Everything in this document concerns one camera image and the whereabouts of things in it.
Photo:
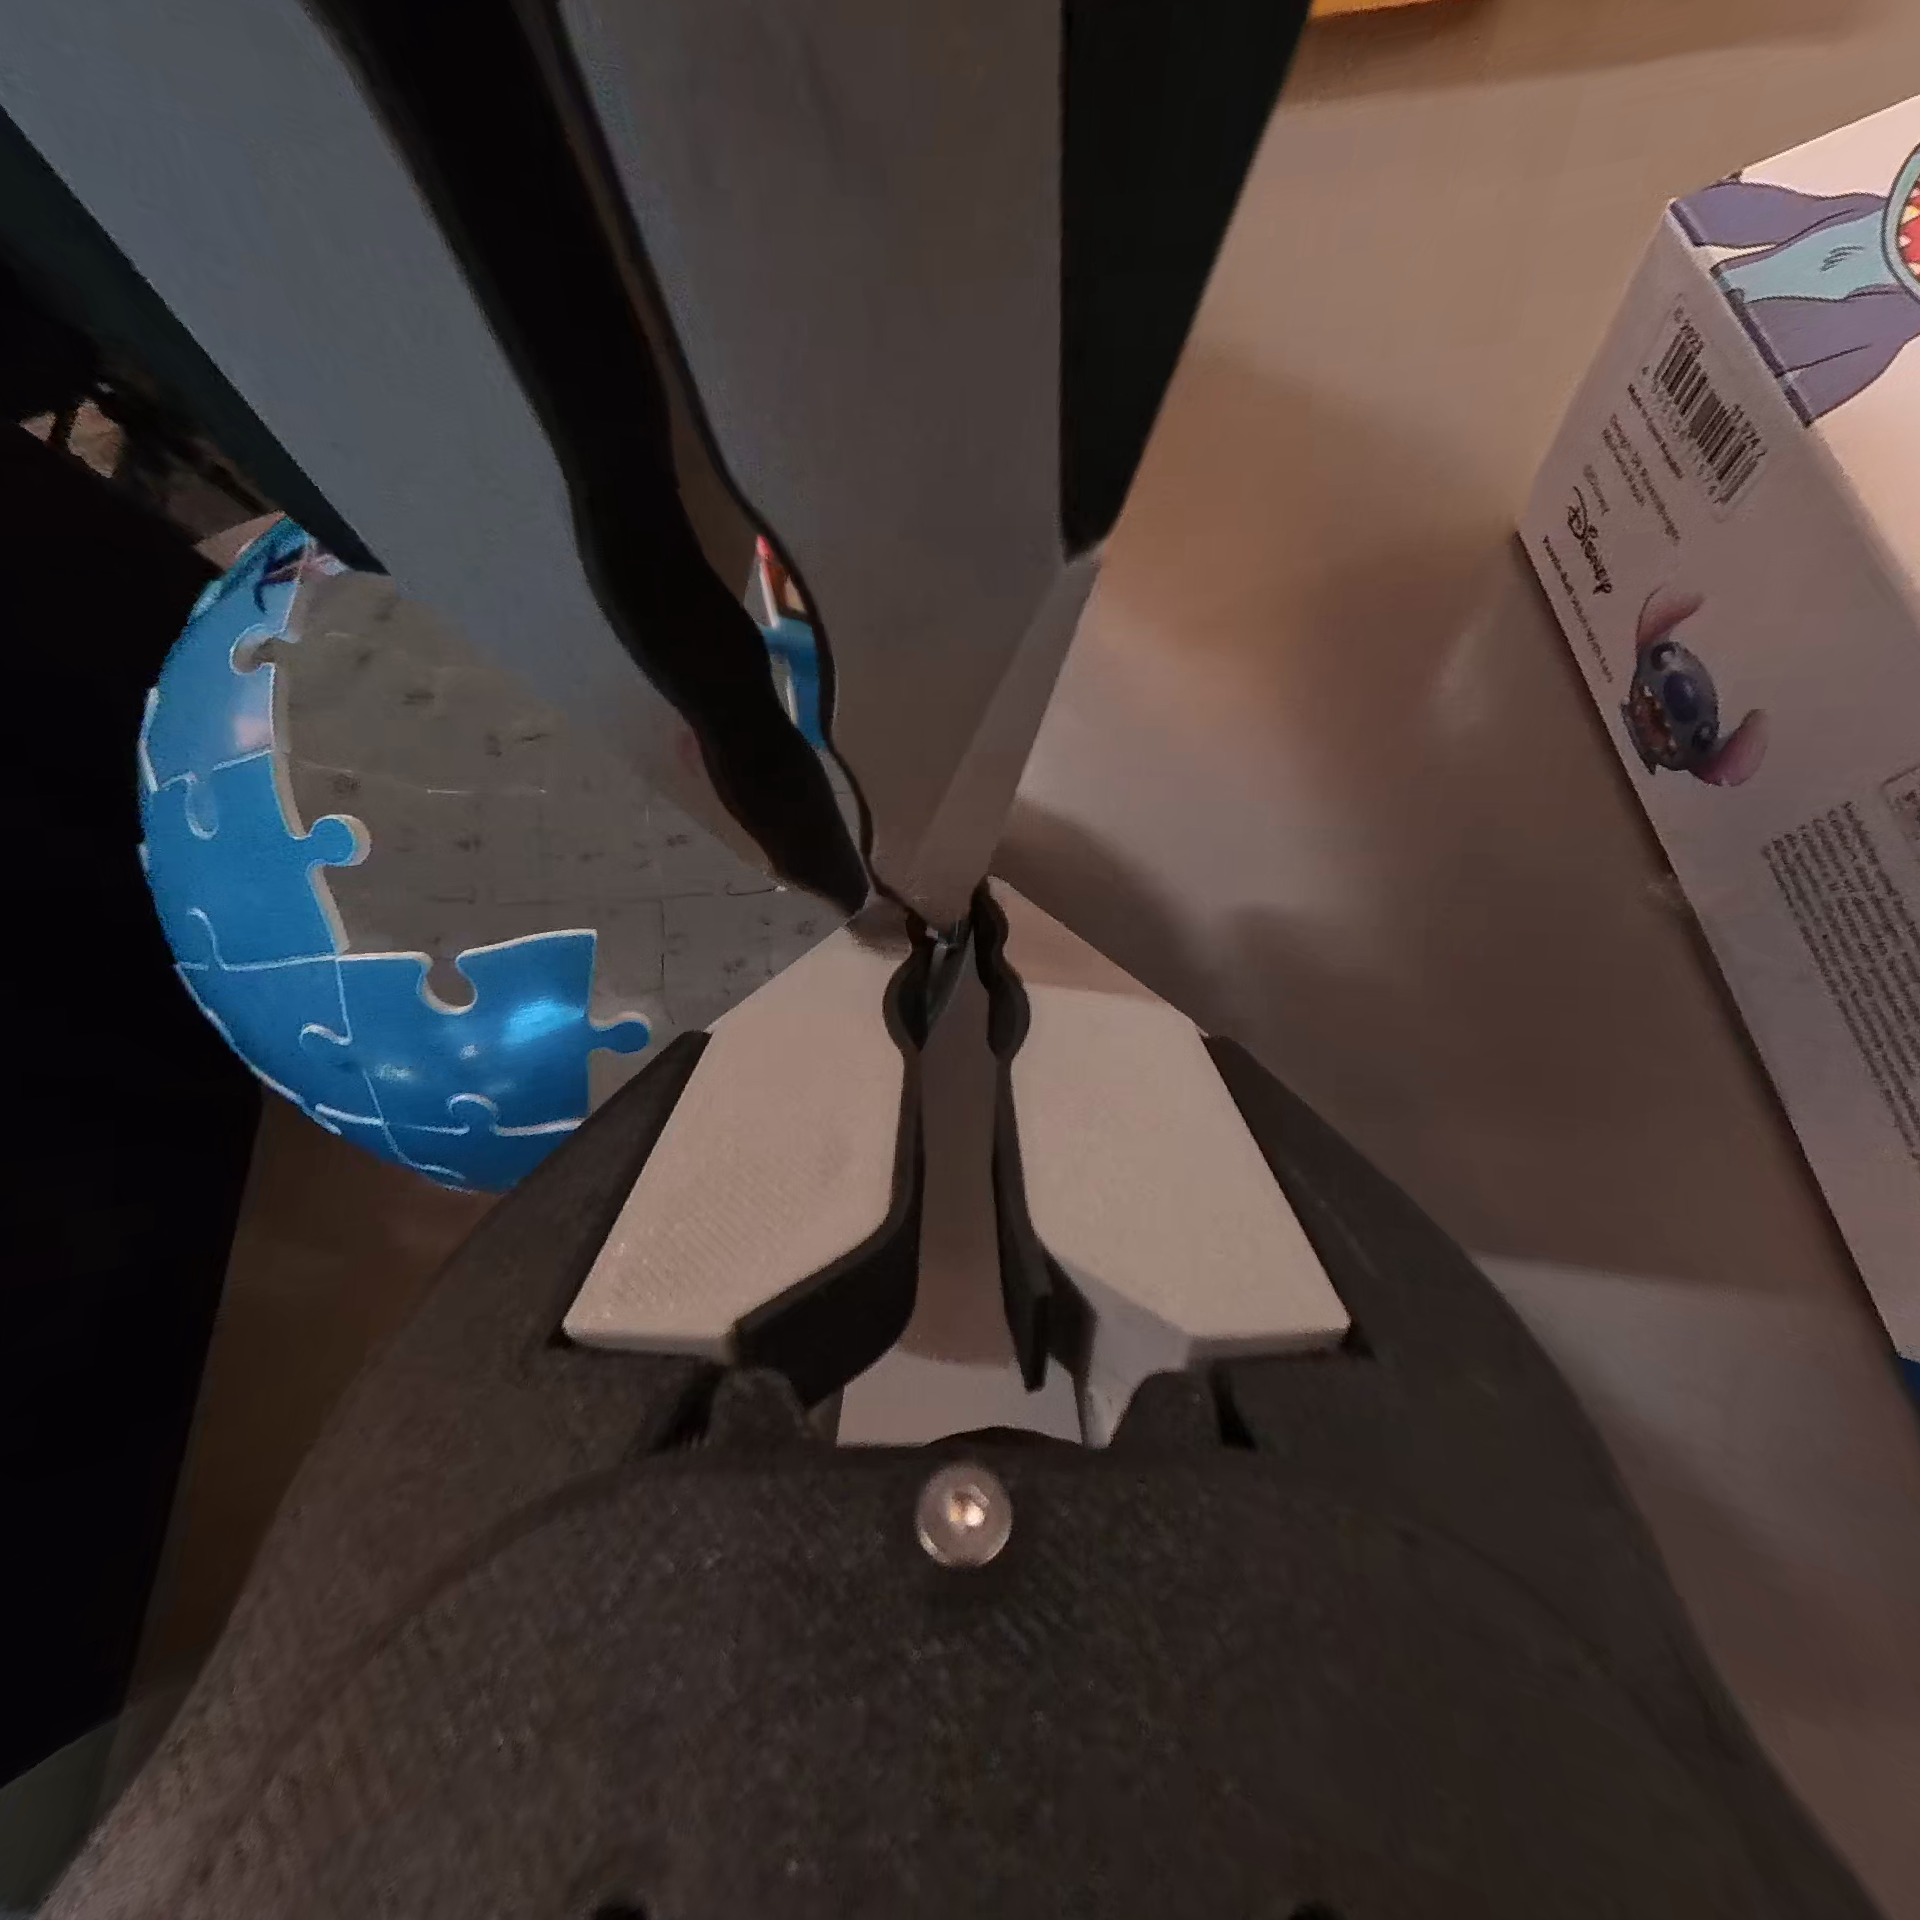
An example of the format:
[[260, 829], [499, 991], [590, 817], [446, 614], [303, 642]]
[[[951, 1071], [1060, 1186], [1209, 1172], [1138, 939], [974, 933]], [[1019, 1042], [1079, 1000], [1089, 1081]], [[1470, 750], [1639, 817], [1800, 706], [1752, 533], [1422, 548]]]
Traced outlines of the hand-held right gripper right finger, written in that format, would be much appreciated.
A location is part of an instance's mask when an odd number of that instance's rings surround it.
[[1339, 1350], [1350, 1315], [1203, 1033], [1006, 881], [975, 894], [989, 1181], [1023, 1384], [1108, 1448], [1138, 1384]]

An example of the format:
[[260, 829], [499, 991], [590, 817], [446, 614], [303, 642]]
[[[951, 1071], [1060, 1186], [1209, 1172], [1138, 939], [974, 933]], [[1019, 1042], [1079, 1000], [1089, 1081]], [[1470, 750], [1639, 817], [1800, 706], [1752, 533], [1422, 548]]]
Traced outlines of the blue puzzle ball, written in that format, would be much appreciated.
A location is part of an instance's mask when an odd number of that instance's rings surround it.
[[294, 520], [230, 545], [148, 695], [141, 864], [194, 1005], [322, 1129], [507, 1191], [846, 922]]

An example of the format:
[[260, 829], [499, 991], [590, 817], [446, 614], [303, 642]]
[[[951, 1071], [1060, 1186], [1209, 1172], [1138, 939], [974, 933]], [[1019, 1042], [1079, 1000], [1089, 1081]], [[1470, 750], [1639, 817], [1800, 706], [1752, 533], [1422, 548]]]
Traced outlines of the red and blue puzzle piece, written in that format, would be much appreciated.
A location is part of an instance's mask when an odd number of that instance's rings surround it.
[[[829, 748], [826, 652], [819, 631], [799, 581], [789, 576], [768, 535], [754, 540], [754, 571], [743, 606], [762, 631], [762, 645], [768, 646], [770, 679], [777, 686], [779, 706], [794, 729], [806, 738], [808, 750], [822, 762], [846, 829], [857, 836], [852, 773], [846, 773]], [[937, 931], [917, 919], [906, 919], [906, 933], [917, 956], [917, 982], [903, 997], [903, 1027], [906, 1037], [924, 1046], [929, 1042], [956, 991], [974, 948], [974, 923], [961, 922]]]

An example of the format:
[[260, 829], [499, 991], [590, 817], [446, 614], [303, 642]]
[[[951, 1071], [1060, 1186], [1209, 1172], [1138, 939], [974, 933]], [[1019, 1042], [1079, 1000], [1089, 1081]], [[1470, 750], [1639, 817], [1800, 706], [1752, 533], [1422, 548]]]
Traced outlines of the cartoon printed puzzle box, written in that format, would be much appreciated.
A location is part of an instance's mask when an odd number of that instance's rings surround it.
[[1916, 97], [1662, 214], [1517, 523], [1916, 1395]]

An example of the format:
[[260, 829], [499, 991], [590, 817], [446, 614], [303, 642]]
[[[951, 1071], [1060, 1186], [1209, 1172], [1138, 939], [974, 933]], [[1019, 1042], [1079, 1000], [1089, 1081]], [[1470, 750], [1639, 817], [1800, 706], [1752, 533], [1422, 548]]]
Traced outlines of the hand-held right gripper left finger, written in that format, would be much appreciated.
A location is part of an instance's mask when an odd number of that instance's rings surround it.
[[875, 903], [722, 1015], [566, 1310], [570, 1347], [839, 1397], [917, 1303], [924, 944]]

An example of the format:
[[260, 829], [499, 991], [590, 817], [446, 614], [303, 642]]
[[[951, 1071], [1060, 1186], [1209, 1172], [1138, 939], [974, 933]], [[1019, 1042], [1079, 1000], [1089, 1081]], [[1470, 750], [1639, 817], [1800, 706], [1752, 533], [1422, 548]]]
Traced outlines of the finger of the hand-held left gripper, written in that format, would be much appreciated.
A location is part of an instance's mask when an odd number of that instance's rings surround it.
[[287, 511], [742, 855], [866, 903], [516, 3], [3, 3], [3, 119]]
[[1101, 565], [1060, 511], [1060, 8], [562, 3], [869, 869], [965, 913]]

